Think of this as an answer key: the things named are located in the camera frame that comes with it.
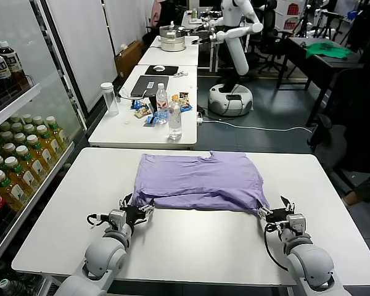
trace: white desk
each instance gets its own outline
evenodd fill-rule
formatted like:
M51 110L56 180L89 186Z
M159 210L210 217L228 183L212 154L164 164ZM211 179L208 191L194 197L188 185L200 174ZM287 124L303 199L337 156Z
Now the white desk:
M144 75L149 66L138 65L131 72L124 84L125 93L130 94L140 75ZM188 76L174 78L170 76L167 86L169 98L179 92L189 93L192 110L182 113L183 136L178 141L168 139L168 123L155 127L143 126L146 117L138 119L130 109L131 101L122 99L119 103L119 115L104 115L89 138L92 146L111 148L146 148L146 149L187 149L197 142L197 67L180 66L180 72Z
M186 48L183 51L169 52L150 47L139 61L139 65L197 66L199 63L199 45L191 44L197 36L185 36ZM154 40L156 46L160 41Z
M107 213L133 191L142 153L201 155L208 152L85 148L23 243L13 269L69 276L105 227L91 229L86 216ZM279 196L296 203L313 242L332 257L345 286L370 285L370 251L317 159L302 154L253 154L272 207ZM291 286L263 243L264 223L229 211L156 209L136 227L128 261L118 279L251 286ZM273 255L285 264L277 234L268 235Z

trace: white tabletop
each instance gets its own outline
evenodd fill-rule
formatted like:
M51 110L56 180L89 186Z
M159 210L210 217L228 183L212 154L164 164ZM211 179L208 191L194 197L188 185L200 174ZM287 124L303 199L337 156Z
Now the white tabletop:
M66 174L23 243L13 269L69 276L105 227L91 229L86 216L108 213L133 191L143 153L201 155L208 152L85 148ZM370 251L317 159L302 154L248 153L265 180L271 207L279 196L296 203L313 242L332 257L345 286L370 285ZM291 286L289 274L269 258L256 216L229 211L155 209L136 226L128 261L118 279ZM273 255L285 264L277 234Z
M130 94L140 75L144 75L149 66L135 66L121 91ZM189 93L192 110L182 113L183 136L177 141L168 138L168 123L145 127L146 117L138 119L130 109L131 100L122 99L119 114L111 117L105 114L89 138L92 146L111 148L146 148L146 149L186 149L197 142L197 67L180 66L188 76L169 77L167 94L169 98L180 92Z
M155 46L160 46L159 37L154 40ZM160 48L150 47L139 61L139 65L167 65L167 66L197 66L199 63L199 45L191 44L197 36L185 36L186 48L183 51L163 51Z

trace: lavender shirt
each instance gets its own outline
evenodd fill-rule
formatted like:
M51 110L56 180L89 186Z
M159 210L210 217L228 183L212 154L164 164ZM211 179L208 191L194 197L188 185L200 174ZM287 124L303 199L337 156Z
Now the lavender shirt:
M268 207L263 179L243 152L211 152L211 157L143 154L133 205L154 199L160 208L232 210L256 213Z

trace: white robot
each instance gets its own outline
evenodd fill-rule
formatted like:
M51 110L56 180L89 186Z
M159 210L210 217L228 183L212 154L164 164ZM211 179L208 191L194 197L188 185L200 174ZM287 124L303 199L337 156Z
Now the white robot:
M263 25L260 23L250 0L222 0L221 9L223 16L218 20L209 21L203 28L211 29L216 26L235 28L226 32L219 31L212 34L209 38L198 40L197 42L226 42L237 73L239 75L245 75L248 73L249 67L240 38L261 32ZM249 27L238 27L243 15L250 19L253 24ZM208 108L218 115L225 116L247 114L252 108L252 103L253 97L251 91L245 86L235 83L213 86L210 89L210 97L208 98Z

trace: black mouse pad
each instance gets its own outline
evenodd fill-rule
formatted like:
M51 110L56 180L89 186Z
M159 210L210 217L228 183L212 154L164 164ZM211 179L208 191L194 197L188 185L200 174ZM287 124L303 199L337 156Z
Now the black mouse pad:
M164 71L161 71L161 72L158 72L158 71L155 71L154 70L154 67L156 65L153 65L153 66L149 66L147 71L146 71L146 75L165 75L165 76L172 76L174 74L176 74L178 72L178 67L177 66L164 66L166 69L164 69Z

